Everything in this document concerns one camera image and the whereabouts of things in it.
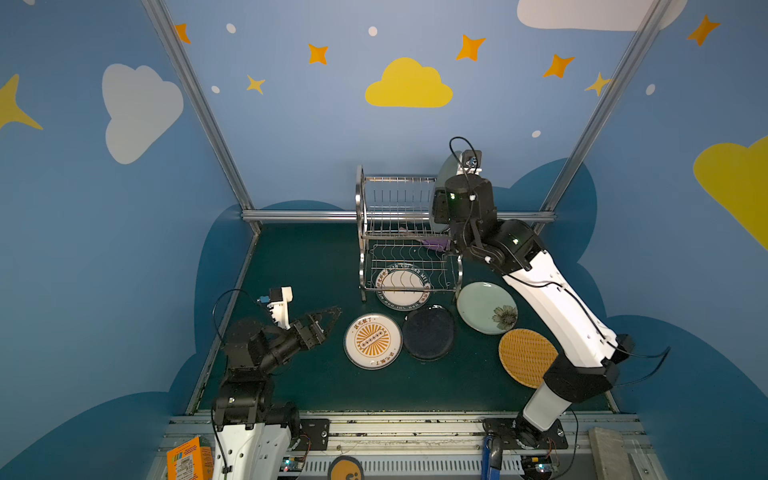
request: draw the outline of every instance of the green table surface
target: green table surface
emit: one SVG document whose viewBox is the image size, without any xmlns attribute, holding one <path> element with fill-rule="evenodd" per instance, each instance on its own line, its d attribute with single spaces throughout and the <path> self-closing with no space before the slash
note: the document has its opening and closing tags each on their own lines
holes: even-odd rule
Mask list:
<svg viewBox="0 0 768 480">
<path fill-rule="evenodd" d="M 269 288 L 291 286 L 291 318 L 329 306 L 342 315 L 328 340 L 297 353 L 274 376 L 276 404 L 293 401 L 301 410 L 370 411 L 518 411 L 534 390 L 510 377 L 498 358 L 502 336 L 490 336 L 466 325 L 456 312 L 451 293 L 433 293 L 429 304 L 440 304 L 454 313 L 458 329 L 453 350 L 442 359 L 422 362 L 403 351 L 389 366 L 364 370 L 352 364 L 344 352 L 344 333 L 365 313 L 384 313 L 402 325 L 405 313 L 391 310 L 368 292 L 359 291 L 359 247 L 353 224 L 269 224 L 263 229 L 243 288 L 254 298 Z M 464 262 L 464 285 L 486 281 L 503 286 L 518 304 L 517 328 L 532 329 L 547 337 L 560 351 L 554 335 L 525 300 L 485 265 Z M 248 316 L 266 313 L 240 296 L 230 325 Z M 200 401 L 208 409 L 223 378 L 225 358 L 219 351 Z M 579 405 L 578 410 L 608 410 L 603 395 Z"/>
</svg>

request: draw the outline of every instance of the gray block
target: gray block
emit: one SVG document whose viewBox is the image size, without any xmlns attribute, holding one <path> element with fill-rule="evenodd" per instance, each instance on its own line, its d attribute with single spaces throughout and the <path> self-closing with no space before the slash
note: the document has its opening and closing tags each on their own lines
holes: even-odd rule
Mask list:
<svg viewBox="0 0 768 480">
<path fill-rule="evenodd" d="M 624 438 L 619 432 L 594 427 L 589 431 L 598 480 L 633 480 Z"/>
</svg>

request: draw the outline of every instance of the orange box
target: orange box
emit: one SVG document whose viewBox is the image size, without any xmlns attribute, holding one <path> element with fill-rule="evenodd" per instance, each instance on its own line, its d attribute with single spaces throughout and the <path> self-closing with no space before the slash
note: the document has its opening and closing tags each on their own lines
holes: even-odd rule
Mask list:
<svg viewBox="0 0 768 480">
<path fill-rule="evenodd" d="M 167 453 L 168 480 L 210 480 L 214 457 L 205 438 L 195 437 Z"/>
</svg>

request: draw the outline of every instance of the dish rack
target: dish rack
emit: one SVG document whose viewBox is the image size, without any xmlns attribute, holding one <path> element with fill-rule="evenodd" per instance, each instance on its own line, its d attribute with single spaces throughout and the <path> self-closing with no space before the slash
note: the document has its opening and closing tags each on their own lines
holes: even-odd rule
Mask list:
<svg viewBox="0 0 768 480">
<path fill-rule="evenodd" d="M 462 288 L 462 256 L 439 251 L 448 233 L 433 232 L 429 210 L 434 177 L 367 177 L 357 167 L 355 206 L 360 245 L 360 293 L 367 291 L 453 292 Z M 378 275 L 396 263 L 407 263 L 428 280 L 424 287 L 376 285 Z"/>
</svg>

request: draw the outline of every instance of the ventilation grille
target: ventilation grille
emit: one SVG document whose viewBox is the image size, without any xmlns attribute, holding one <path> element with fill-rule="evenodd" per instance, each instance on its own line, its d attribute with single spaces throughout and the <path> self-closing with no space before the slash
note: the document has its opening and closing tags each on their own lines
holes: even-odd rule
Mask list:
<svg viewBox="0 0 768 480">
<path fill-rule="evenodd" d="M 359 455 L 366 476 L 415 475 L 480 475 L 480 455 Z M 306 462 L 303 475 L 326 476 L 333 457 L 312 458 Z M 519 455 L 505 455 L 502 474 L 523 473 Z M 281 472 L 279 476 L 295 476 L 295 472 Z"/>
</svg>

